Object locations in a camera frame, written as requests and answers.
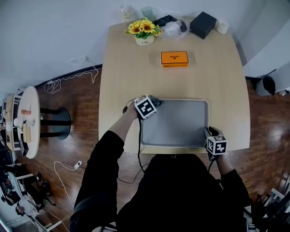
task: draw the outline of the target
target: potted artificial sunflower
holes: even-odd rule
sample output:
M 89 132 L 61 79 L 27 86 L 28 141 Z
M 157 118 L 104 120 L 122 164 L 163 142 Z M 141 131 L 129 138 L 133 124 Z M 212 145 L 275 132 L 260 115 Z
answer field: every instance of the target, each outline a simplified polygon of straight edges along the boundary
M 130 24 L 128 31 L 125 34 L 132 34 L 136 40 L 136 43 L 140 46 L 148 45 L 154 42 L 154 36 L 158 36 L 162 33 L 162 29 L 158 25 L 154 25 L 147 18 L 135 21 Z

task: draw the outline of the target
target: flower pot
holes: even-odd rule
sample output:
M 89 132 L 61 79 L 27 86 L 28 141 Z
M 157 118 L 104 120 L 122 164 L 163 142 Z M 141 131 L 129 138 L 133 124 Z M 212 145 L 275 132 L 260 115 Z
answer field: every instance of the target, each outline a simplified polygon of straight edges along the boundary
M 139 46 L 148 45 L 154 42 L 154 35 L 150 35 L 145 39 L 135 37 L 135 40 Z

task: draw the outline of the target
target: rectangular tray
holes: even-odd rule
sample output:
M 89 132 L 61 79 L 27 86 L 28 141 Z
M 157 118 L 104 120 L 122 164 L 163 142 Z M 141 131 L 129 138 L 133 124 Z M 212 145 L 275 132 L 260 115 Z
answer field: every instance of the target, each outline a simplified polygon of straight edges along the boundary
M 209 125 L 206 100 L 161 99 L 157 113 L 142 121 L 141 143 L 146 146 L 204 147 Z

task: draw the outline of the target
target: black trash bin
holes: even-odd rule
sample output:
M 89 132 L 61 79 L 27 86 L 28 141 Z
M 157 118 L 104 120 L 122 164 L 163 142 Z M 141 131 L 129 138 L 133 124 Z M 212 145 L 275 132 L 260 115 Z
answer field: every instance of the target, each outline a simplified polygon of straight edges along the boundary
M 276 87 L 273 78 L 270 76 L 263 77 L 256 85 L 256 92 L 260 96 L 274 95 Z

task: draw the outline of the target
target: dark brown hardwood floor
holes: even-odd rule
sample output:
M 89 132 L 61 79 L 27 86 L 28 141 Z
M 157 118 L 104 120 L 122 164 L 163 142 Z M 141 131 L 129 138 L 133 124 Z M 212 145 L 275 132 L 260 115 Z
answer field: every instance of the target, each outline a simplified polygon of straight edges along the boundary
M 94 84 L 92 84 L 91 76 L 86 74 L 63 81 L 61 90 L 55 94 L 45 93 L 44 86 L 37 88 L 42 108 L 57 109 L 63 106 L 68 109 L 73 120 L 72 130 L 65 140 L 41 139 L 38 154 L 34 159 L 18 155 L 19 161 L 27 164 L 29 172 L 40 171 L 43 178 L 49 180 L 54 193 L 51 199 L 57 206 L 48 205 L 47 209 L 64 220 L 67 227 L 73 208 L 54 172 L 54 161 L 60 161 L 65 166 L 73 168 L 81 160 L 84 163 L 83 166 L 86 166 L 86 161 L 98 141 L 98 107 L 102 70 L 99 71 Z M 290 96 L 281 97 L 276 94 L 270 97 L 260 97 L 255 93 L 249 81 L 247 81 L 247 87 L 251 111 L 250 148 L 229 152 L 227 155 L 254 199 L 258 193 L 264 194 L 271 188 L 278 188 L 282 176 L 289 173 Z M 149 163 L 153 156 L 141 154 L 142 163 Z M 198 154 L 198 156 L 206 166 L 209 165 L 207 155 Z M 124 153 L 118 163 L 119 177 L 128 182 L 132 181 L 140 170 L 136 154 Z M 74 203 L 81 186 L 84 169 L 69 171 L 61 164 L 56 164 L 56 170 Z M 216 164 L 212 166 L 211 173 L 219 177 Z M 140 173 L 136 182 L 131 185 L 118 181 L 118 210 L 135 194 L 142 176 L 143 174 Z M 45 211 L 41 213 L 39 219 L 44 224 L 57 221 Z M 63 226 L 58 226 L 55 231 L 66 230 Z

